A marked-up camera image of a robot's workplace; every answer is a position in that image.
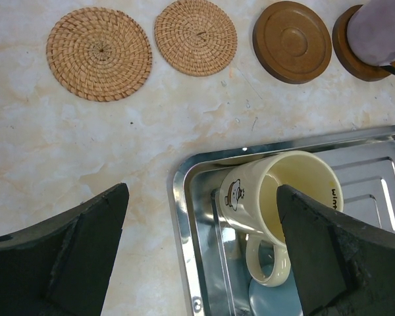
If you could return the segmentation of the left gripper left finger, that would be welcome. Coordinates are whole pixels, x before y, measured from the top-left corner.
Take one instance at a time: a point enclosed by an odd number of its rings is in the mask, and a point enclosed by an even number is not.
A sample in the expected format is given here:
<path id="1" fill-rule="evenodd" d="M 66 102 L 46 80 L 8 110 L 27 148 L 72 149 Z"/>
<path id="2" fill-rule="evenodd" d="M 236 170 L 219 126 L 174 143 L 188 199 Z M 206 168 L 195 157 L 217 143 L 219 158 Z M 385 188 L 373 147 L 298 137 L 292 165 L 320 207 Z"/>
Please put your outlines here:
<path id="1" fill-rule="evenodd" d="M 0 315 L 100 315 L 128 207 L 125 183 L 0 236 Z"/>

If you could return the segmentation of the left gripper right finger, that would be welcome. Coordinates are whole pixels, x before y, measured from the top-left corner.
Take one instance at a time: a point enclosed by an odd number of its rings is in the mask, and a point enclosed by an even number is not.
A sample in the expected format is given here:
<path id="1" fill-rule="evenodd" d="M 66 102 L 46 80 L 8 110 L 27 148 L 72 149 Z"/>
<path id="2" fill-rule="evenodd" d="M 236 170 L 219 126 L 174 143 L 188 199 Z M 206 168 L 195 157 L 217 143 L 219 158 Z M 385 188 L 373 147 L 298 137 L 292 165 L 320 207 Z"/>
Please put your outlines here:
<path id="1" fill-rule="evenodd" d="M 276 191 L 304 315 L 395 315 L 395 234 L 289 185 Z"/>

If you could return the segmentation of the white cup blue handle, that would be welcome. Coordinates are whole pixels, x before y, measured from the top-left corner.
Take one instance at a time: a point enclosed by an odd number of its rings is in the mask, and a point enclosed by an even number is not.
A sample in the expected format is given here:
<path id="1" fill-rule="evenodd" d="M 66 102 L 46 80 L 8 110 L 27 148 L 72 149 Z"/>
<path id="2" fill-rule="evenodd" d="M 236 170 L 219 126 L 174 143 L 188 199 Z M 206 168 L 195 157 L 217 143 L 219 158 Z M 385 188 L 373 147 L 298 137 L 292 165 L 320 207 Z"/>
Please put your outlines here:
<path id="1" fill-rule="evenodd" d="M 294 275 L 277 287 L 266 287 L 252 280 L 249 287 L 250 307 L 254 315 L 303 315 Z"/>

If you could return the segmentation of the cream yellow cup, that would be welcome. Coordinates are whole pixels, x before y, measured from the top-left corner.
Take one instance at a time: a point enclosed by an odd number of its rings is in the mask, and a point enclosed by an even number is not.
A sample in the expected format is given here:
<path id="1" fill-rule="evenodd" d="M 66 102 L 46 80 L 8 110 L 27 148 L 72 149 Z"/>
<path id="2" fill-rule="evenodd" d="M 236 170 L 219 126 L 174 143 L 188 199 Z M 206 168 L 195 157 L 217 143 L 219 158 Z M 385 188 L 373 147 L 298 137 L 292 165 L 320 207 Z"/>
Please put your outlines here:
<path id="1" fill-rule="evenodd" d="M 246 264 L 259 284 L 276 287 L 289 277 L 291 264 L 277 207 L 277 188 L 292 186 L 314 200 L 342 211 L 341 185 L 331 167 L 306 151 L 289 151 L 232 169 L 219 190 L 219 206 L 227 223 L 248 234 Z M 259 262 L 262 242 L 273 246 L 274 264 L 266 275 Z"/>

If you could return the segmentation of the dark wooden coaster front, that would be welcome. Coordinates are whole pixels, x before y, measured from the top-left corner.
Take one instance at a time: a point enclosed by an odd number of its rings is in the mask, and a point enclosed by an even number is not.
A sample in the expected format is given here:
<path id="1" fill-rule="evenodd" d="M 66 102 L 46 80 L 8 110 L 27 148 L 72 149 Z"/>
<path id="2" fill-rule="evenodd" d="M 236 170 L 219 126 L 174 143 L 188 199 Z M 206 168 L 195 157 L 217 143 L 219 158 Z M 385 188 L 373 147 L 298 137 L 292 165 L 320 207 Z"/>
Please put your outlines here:
<path id="1" fill-rule="evenodd" d="M 395 75 L 395 71 L 389 72 L 383 67 L 364 63 L 350 48 L 347 39 L 348 23 L 361 7 L 362 5 L 354 5 L 338 17 L 332 29 L 332 44 L 338 60 L 351 75 L 366 82 L 376 82 L 391 74 Z"/>

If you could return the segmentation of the dark wooden coaster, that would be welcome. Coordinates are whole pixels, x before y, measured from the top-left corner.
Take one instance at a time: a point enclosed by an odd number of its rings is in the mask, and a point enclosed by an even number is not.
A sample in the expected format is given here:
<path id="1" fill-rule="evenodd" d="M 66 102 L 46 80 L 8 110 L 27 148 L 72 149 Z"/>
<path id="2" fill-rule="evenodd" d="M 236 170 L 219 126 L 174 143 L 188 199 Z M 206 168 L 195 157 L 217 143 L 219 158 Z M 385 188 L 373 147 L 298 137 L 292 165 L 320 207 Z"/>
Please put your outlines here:
<path id="1" fill-rule="evenodd" d="M 288 84 L 304 84 L 320 76 L 332 55 L 325 23 L 294 1 L 269 5 L 255 23 L 252 41 L 262 67 Z"/>
<path id="2" fill-rule="evenodd" d="M 332 44 L 338 60 L 351 75 L 366 82 L 376 82 L 391 74 L 395 75 L 395 71 L 389 72 L 383 67 L 364 63 L 350 48 L 347 39 L 348 23 L 361 7 L 362 5 L 354 5 L 338 17 L 332 29 Z"/>

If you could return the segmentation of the woven coaster frilled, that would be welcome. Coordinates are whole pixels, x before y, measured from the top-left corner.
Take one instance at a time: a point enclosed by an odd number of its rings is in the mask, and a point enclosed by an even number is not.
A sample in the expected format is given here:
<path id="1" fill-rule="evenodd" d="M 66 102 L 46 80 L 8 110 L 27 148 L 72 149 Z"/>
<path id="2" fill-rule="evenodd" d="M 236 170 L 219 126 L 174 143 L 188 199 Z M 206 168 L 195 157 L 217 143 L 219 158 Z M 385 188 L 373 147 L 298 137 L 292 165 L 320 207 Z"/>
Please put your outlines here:
<path id="1" fill-rule="evenodd" d="M 145 84 L 152 67 L 144 29 L 124 12 L 104 7 L 64 15 L 49 33 L 46 57 L 64 88 L 99 102 L 132 95 Z"/>

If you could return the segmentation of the dark wooden coaster back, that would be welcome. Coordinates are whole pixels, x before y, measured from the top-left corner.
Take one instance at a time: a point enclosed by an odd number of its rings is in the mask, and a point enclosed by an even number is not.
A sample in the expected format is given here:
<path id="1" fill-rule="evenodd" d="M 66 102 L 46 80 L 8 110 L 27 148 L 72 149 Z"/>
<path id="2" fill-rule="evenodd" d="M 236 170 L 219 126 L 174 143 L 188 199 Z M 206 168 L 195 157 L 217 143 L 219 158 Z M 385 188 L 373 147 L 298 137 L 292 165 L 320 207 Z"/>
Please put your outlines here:
<path id="1" fill-rule="evenodd" d="M 262 67 L 288 84 L 304 84 L 320 76 L 332 55 L 325 23 L 294 1 L 269 5 L 255 23 L 252 41 Z"/>

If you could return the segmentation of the purple cup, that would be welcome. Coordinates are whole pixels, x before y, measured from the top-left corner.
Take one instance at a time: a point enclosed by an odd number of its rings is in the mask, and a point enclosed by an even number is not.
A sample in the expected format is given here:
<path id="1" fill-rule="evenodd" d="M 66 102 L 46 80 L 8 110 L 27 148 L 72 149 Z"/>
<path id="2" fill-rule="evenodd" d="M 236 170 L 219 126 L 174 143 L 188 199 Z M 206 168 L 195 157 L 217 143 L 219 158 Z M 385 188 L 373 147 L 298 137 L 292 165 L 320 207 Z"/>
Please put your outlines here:
<path id="1" fill-rule="evenodd" d="M 346 35 L 359 60 L 395 75 L 395 0 L 362 5 L 349 20 Z"/>

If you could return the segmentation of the woven coaster smooth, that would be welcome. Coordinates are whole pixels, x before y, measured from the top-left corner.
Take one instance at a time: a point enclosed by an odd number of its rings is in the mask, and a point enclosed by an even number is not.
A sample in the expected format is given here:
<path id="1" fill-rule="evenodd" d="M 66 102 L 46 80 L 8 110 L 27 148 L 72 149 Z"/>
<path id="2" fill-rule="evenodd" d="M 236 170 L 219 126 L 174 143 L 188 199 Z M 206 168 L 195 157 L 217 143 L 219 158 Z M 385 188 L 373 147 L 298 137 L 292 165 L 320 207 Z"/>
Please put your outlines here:
<path id="1" fill-rule="evenodd" d="M 210 1 L 171 3 L 155 19 L 154 38 L 166 62 L 189 76 L 222 71 L 238 46 L 233 21 Z"/>

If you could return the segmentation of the metal tray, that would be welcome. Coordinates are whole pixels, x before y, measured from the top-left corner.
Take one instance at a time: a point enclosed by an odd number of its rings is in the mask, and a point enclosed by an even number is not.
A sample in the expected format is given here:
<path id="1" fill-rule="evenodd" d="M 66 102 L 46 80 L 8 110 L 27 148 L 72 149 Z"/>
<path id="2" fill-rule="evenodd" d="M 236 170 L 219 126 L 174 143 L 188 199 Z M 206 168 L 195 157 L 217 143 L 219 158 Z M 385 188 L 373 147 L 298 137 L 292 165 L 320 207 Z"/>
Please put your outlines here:
<path id="1" fill-rule="evenodd" d="M 312 152 L 333 168 L 347 215 L 395 233 L 395 125 L 193 155 L 172 181 L 191 315 L 253 315 L 247 236 L 223 219 L 217 193 L 233 167 L 290 150 Z"/>

